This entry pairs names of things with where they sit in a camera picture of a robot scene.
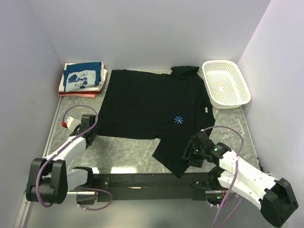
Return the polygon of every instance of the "stack of folded clothes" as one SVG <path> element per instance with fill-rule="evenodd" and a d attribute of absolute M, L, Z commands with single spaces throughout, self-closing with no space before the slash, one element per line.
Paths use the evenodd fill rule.
<path fill-rule="evenodd" d="M 95 98 L 101 93 L 107 70 L 101 62 L 66 63 L 59 85 L 60 96 Z"/>

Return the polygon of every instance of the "blue logo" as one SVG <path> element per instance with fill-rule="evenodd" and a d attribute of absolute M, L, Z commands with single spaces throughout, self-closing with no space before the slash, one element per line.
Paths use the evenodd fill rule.
<path fill-rule="evenodd" d="M 181 116 L 176 116 L 174 120 L 174 122 L 177 124 L 182 124 L 182 122 L 184 121 Z"/>

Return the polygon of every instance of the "cable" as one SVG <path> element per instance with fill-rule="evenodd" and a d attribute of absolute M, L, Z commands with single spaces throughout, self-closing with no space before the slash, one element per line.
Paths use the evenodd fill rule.
<path fill-rule="evenodd" d="M 235 195 L 232 197 L 232 199 L 229 200 L 228 203 L 225 202 L 224 206 L 227 206 L 227 205 L 229 205 L 230 203 L 232 203 L 232 202 L 236 199 L 236 197 L 237 197 L 237 195 L 235 194 Z"/>
<path fill-rule="evenodd" d="M 87 105 L 84 105 L 84 104 L 81 104 L 81 105 L 75 105 L 71 108 L 69 108 L 63 115 L 63 118 L 62 118 L 62 122 L 64 123 L 65 122 L 65 117 L 67 115 L 67 113 L 75 108 L 75 107 L 86 107 L 86 108 L 89 108 L 91 109 L 95 115 L 96 115 L 96 118 L 95 118 L 95 123 L 87 130 L 85 130 L 84 132 L 80 133 L 79 135 L 77 135 L 76 137 L 74 137 L 73 139 L 71 139 L 70 141 L 68 141 L 61 149 L 58 150 L 57 154 L 54 154 L 52 157 L 50 157 L 40 168 L 39 172 L 38 172 L 38 175 L 37 175 L 37 178 L 36 178 L 36 196 L 37 196 L 37 199 L 39 201 L 39 203 L 45 207 L 45 208 L 49 208 L 50 206 L 53 205 L 53 203 L 50 203 L 50 204 L 45 204 L 41 198 L 41 195 L 40 195 L 40 190 L 39 190 L 39 184 L 40 184 L 40 178 L 41 178 L 41 175 L 42 175 L 42 172 L 43 170 L 45 169 L 45 167 L 50 163 L 50 161 L 52 161 L 55 157 L 57 157 L 66 147 L 68 147 L 73 141 L 75 141 L 76 139 L 82 137 L 84 134 L 86 134 L 87 132 L 89 132 L 90 130 L 92 130 L 96 124 L 97 124 L 97 121 L 98 121 L 98 113 L 97 111 L 90 107 L 90 106 L 87 106 Z"/>
<path fill-rule="evenodd" d="M 238 150 L 238 152 L 237 152 L 237 157 L 238 157 L 238 156 L 240 155 L 240 153 L 241 153 L 241 150 L 243 149 L 243 146 L 244 146 L 244 138 L 241 136 L 241 134 L 240 134 L 239 132 L 237 132 L 236 130 L 234 130 L 233 128 L 227 127 L 227 126 L 212 126 L 212 127 L 207 127 L 207 128 L 205 128 L 205 129 L 203 129 L 203 131 L 205 132 L 205 131 L 210 130 L 210 129 L 213 129 L 213 128 L 227 128 L 227 129 L 229 129 L 229 130 L 235 132 L 235 133 L 240 137 L 240 139 L 241 139 L 241 146 L 239 147 L 239 150 Z M 231 182 L 231 184 L 230 184 L 230 186 L 229 186 L 229 188 L 228 188 L 228 191 L 227 191 L 227 193 L 226 193 L 224 199 L 222 200 L 222 202 L 221 202 L 221 204 L 220 204 L 220 206 L 219 206 L 219 208 L 218 208 L 218 211 L 217 211 L 217 213 L 216 213 L 216 215 L 215 215 L 215 217 L 214 217 L 214 219 L 213 219 L 211 228 L 214 228 L 215 225 L 216 225 L 216 223 L 217 223 L 217 221 L 218 221 L 219 214 L 220 214 L 220 212 L 221 212 L 221 210 L 222 210 L 222 208 L 223 208 L 223 206 L 224 206 L 224 204 L 225 204 L 225 202 L 226 202 L 226 200 L 227 200 L 227 197 L 228 197 L 229 193 L 230 193 L 231 190 L 232 190 L 232 187 L 233 187 L 234 183 L 236 182 L 237 174 L 238 174 L 238 159 L 236 159 L 236 171 L 235 171 L 233 180 L 232 180 L 232 182 Z"/>
<path fill-rule="evenodd" d="M 100 191 L 100 192 L 104 192 L 104 193 L 106 193 L 106 194 L 108 194 L 110 196 L 109 202 L 106 205 L 104 205 L 103 207 L 101 207 L 101 208 L 86 208 L 86 207 L 84 207 L 82 205 L 79 205 L 81 208 L 83 208 L 85 210 L 101 210 L 101 209 L 104 209 L 107 206 L 109 206 L 111 204 L 112 200 L 113 200 L 113 196 L 112 196 L 112 194 L 109 191 L 106 191 L 106 190 L 103 190 L 103 189 L 86 188 L 86 187 L 81 187 L 81 186 L 78 186 L 78 187 L 81 188 L 81 189 L 83 189 L 83 190 L 88 190 L 88 191 Z"/>
<path fill-rule="evenodd" d="M 241 204 L 242 200 L 243 200 L 243 198 L 240 198 L 240 200 L 238 201 L 236 207 L 232 210 L 232 212 L 227 216 L 227 218 L 223 221 L 223 223 L 218 228 L 222 228 L 223 225 L 225 225 L 225 223 L 230 219 L 230 217 L 233 215 L 233 213 L 238 209 L 238 207 Z"/>

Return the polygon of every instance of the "marble surface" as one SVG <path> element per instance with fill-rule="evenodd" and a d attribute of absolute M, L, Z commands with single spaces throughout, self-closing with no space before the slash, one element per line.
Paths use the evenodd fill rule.
<path fill-rule="evenodd" d="M 170 70 L 146 71 L 152 73 L 170 74 Z M 68 138 L 70 132 L 61 126 L 62 117 L 66 110 L 74 105 L 89 105 L 99 112 L 105 97 L 109 83 L 111 71 L 108 72 L 106 84 L 103 91 L 96 99 L 80 97 L 63 97 L 56 118 L 56 124 L 52 132 L 51 141 L 48 146 L 47 154 L 52 153 L 60 147 Z M 68 116 L 81 119 L 82 114 L 92 114 L 93 112 L 84 107 L 72 109 Z M 215 125 L 225 125 L 234 128 L 245 139 L 245 144 L 241 152 L 241 157 L 259 169 L 256 152 L 250 137 L 248 126 L 242 108 L 220 110 L 213 108 Z M 210 138 L 214 143 L 223 142 L 233 150 L 237 151 L 240 146 L 239 137 L 227 130 L 213 129 Z M 106 136 L 96 136 L 92 146 L 78 155 L 69 170 L 75 166 L 96 167 L 100 173 L 111 173 L 115 170 L 118 173 L 168 173 L 170 172 L 155 158 L 152 157 L 159 139 L 154 140 L 135 140 L 126 138 L 115 138 Z M 208 172 L 214 164 L 204 161 L 202 168 L 189 167 L 187 172 Z"/>

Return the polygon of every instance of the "red cloth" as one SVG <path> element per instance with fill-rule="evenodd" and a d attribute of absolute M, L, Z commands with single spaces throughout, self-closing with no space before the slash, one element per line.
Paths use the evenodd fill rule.
<path fill-rule="evenodd" d="M 67 95 L 67 94 L 100 94 L 100 91 L 92 91 L 92 92 L 82 92 L 82 91 L 74 91 L 74 92 L 59 92 L 59 95 Z"/>
<path fill-rule="evenodd" d="M 60 96 L 79 96 L 79 97 L 86 97 L 86 98 L 95 98 L 96 94 L 64 94 Z"/>

